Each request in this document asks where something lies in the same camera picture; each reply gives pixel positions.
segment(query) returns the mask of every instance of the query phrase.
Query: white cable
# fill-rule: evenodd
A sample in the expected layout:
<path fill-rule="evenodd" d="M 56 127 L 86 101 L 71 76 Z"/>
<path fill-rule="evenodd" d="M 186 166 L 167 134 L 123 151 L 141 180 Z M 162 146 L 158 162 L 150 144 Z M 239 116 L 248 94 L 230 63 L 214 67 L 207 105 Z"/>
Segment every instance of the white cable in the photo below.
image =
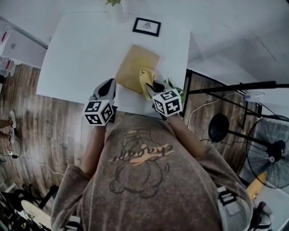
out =
<path fill-rule="evenodd" d="M 230 94 L 228 94 L 228 95 L 226 95 L 226 96 L 224 96 L 223 98 L 226 98 L 227 96 L 229 96 L 229 95 L 236 95 L 236 94 L 238 94 L 239 95 L 239 93 L 230 93 Z M 219 100 L 221 100 L 221 99 L 217 99 L 216 101 L 214 101 L 214 102 L 210 102 L 210 103 L 205 103 L 205 104 L 203 104 L 203 105 L 201 105 L 201 106 L 199 106 L 199 107 L 197 107 L 195 110 L 193 110 L 192 112 L 191 112 L 191 114 L 190 114 L 190 117 L 189 117 L 189 122 L 188 122 L 188 127 L 189 127 L 189 125 L 190 125 L 190 121 L 191 121 L 191 115 L 196 111 L 196 110 L 198 110 L 198 109 L 200 109 L 202 106 L 206 106 L 206 105 L 209 105 L 209 104 L 212 104 L 212 103 L 216 103 L 217 101 L 219 101 Z"/>
<path fill-rule="evenodd" d="M 64 176 L 64 174 L 63 174 L 62 172 L 54 172 L 49 166 L 47 166 L 46 164 L 40 164 L 40 163 L 38 163 L 35 159 L 30 159 L 30 158 L 28 158 L 28 157 L 25 156 L 25 155 L 21 155 L 21 156 L 20 156 L 20 158 L 22 158 L 22 157 L 26 157 L 29 161 L 34 160 L 39 166 L 45 166 L 45 167 L 49 168 L 54 174 L 61 174 L 61 175 Z"/>

